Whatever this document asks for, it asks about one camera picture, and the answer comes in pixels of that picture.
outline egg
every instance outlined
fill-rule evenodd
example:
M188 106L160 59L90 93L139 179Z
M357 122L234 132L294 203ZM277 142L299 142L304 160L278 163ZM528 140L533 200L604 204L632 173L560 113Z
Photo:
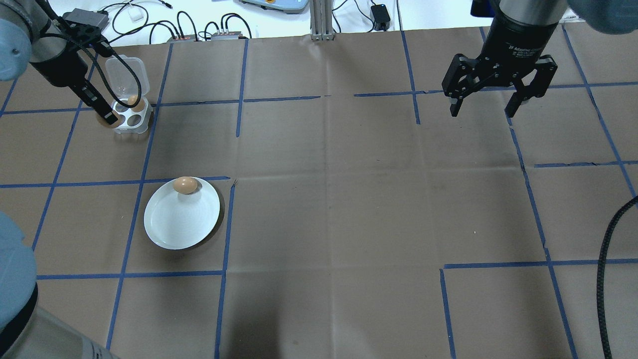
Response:
M126 101L126 103L131 105L131 104L135 103L135 101L137 101L137 95L133 95L133 96L129 97L128 100ZM137 106L135 106L133 108L133 112L141 112L142 110L144 110L144 107L146 107L146 102L142 98L142 99L140 99L140 103L138 103Z
M173 182L173 189L181 194L191 194L197 190L199 182L192 177L180 177Z

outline egg carton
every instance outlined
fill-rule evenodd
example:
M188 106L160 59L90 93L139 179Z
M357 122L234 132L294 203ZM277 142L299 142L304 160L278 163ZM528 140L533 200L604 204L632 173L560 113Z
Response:
M120 98L120 101L126 103L128 99ZM144 108L138 112L120 105L117 101L113 101L111 107L124 119L124 122L118 127L115 127L113 131L118 134L143 134L149 129L149 120L153 112L151 103L144 96L142 96L140 101L144 101Z

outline plug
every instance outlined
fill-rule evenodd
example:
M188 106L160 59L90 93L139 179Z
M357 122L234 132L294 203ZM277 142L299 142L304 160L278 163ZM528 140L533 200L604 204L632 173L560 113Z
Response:
M370 18L375 22L375 31L386 31L390 27L390 14L384 4L370 6Z
M142 13L142 9L137 6L130 6L128 8L128 16L131 17L132 22L138 22L144 18L144 14Z

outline power adapter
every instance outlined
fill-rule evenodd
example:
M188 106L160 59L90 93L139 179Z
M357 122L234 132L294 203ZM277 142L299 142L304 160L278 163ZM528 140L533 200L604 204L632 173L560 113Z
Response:
M375 31L386 31L390 27L390 14L384 4L370 6L370 17L375 22Z

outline black cable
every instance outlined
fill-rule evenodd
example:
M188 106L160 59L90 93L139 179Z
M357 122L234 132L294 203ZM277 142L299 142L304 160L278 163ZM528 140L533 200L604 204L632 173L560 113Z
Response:
M234 18L234 17L238 18L239 20L242 20L242 22L244 23L244 25L246 25L246 29L248 29L248 36L249 36L250 38L253 38L253 33L250 31L250 26L248 26L248 23L244 20L244 18L243 18L243 17L241 17L241 16L239 16L239 15L237 15L237 14L233 14L233 15L231 15L231 16L229 16L229 17L227 17L227 18L226 18L226 24L225 24L225 25L226 25L226 30L228 30L228 21L229 21L230 19Z
M106 5L105 7L103 7L101 10L105 11L108 8L111 8L113 6L119 6L121 5L121 7L118 9L118 11L115 13L115 16L113 16L113 19L111 20L111 27L113 28L113 31L115 31L115 33L117 33L118 35L122 35L124 33L119 32L116 28L115 28L115 20L117 20L117 17L120 16L120 14L122 13L122 11L124 11L124 9L126 9L128 6L132 6L132 7L136 7L136 8L140 8L144 11L145 13L145 19L144 19L144 25L149 23L149 11L146 10L145 7L138 5L138 4L133 4L131 1L128 1L127 3L114 3L114 4L110 4L110 5Z
M237 15L237 16L239 16L239 14L238 14L238 13L225 13L224 15L222 15L222 16L221 16L221 18L220 18L220 20L219 20L219 26L221 26L221 30L222 30L222 31L224 30L224 18L225 18L226 16L231 16L231 15Z
M332 13L332 18L334 19L335 24L337 24L337 27L339 28L339 33L341 33L341 24L337 20L337 17L334 16L334 12Z
M104 82L104 86L106 86L108 93L120 105L122 105L124 107L127 107L129 109L132 109L135 106L137 106L140 103L140 101L142 100L142 84L140 83L140 79L135 74L135 71L133 71L133 69L130 66L128 66L128 64L120 57L120 55L118 55L115 52L115 50L113 50L113 56L115 56L115 58L118 59L119 62L121 62L122 65L124 65L124 67L131 73L131 75L135 79L135 84L137 85L137 100L135 100L135 103L133 103L132 105L120 100L119 97L113 92L113 89L108 84L107 77L104 75L104 71L102 70L102 67L100 66L98 60L95 58L95 55L91 54L84 46L82 46L82 44L80 44L79 42L75 41L73 38L70 38L68 36L61 35L61 34L49 33L49 34L43 35L42 37L43 38L46 38L46 37L61 38L63 40L66 40L66 41L69 41L69 42L73 43L75 46L80 48L80 50L82 50L86 54L86 56L88 56L89 59L91 59L91 61L95 65L95 69L98 71L100 77L102 78L102 82Z
M166 20L162 20L162 21L157 21L155 24L153 24L153 27L151 28L151 33L149 33L149 45L152 44L152 38L153 38L153 30L155 30L155 27L157 25L162 25L163 27L167 28L170 31L170 38L171 39L175 39L175 33L173 32L173 30L171 30L171 28L168 25L164 25L164 21Z
M371 33L372 30L375 29L375 22L372 21L372 19L370 19L366 14L364 14L363 11L361 11L361 8L359 8L359 3L357 2L357 0L355 0L355 4L357 5L357 10L361 13L361 15L363 15L366 19L370 20L370 22L372 23L372 29L366 31L367 33Z
M399 30L403 31L403 21L401 20L401 9L399 8L399 0L397 0L397 15L399 16Z
M111 43L111 42L117 41L117 40L119 40L119 39L121 39L121 38L123 38L125 36L131 35L131 34L135 34L135 33L137 33L138 31L140 31L141 29L143 29L143 28L145 28L147 26L153 26L155 24L157 24L157 22L150 22L150 23L148 23L146 25L143 25L143 26L140 26L140 27L136 27L135 29L132 29L131 31L129 31L127 33L123 33L122 35L120 35L120 36L118 36L116 38L113 38L113 40L109 40L108 42Z
M209 21L209 23L208 23L208 24L206 24L206 26L204 26L204 34L205 34L205 33L208 33L208 27L209 27L210 25L215 25L215 28L217 29L217 32L219 32L219 26L217 25L217 23L216 23L215 21Z
M344 1L341 3L341 5L337 6L337 7L336 7L336 8L334 8L334 9L332 9L332 11L337 11L337 10L339 10L339 8L340 8L340 7L342 7L342 6L343 6L345 3L347 3L347 2L348 2L348 0L344 0Z
M212 37L213 37L215 34L211 34L211 33L209 33L208 31L199 31L199 32L197 33L197 35L199 35L201 38L203 38L203 39L204 39L204 41L208 41L208 40L212 39Z
M611 348L609 347L609 337L607 336L607 322L605 320L605 265L607 264L607 251L609 250L609 242L611 235L614 233L616 225L620 218L631 207L638 203L638 196L622 206L612 217L611 222L607 226L605 236L600 247L600 257L598 257L598 273L596 274L596 308L598 309L598 329L600 330L600 341L602 343L602 351L605 359L611 358Z
M179 28L179 33L182 35L182 38L184 38L184 31L182 30L182 26L179 23L179 16L182 14L186 15L188 17L188 20L191 21L191 24L193 25L193 36L195 36L195 41L197 41L197 28L195 27L195 21L193 21L193 18L191 17L191 15L188 15L186 11L177 12L177 27Z

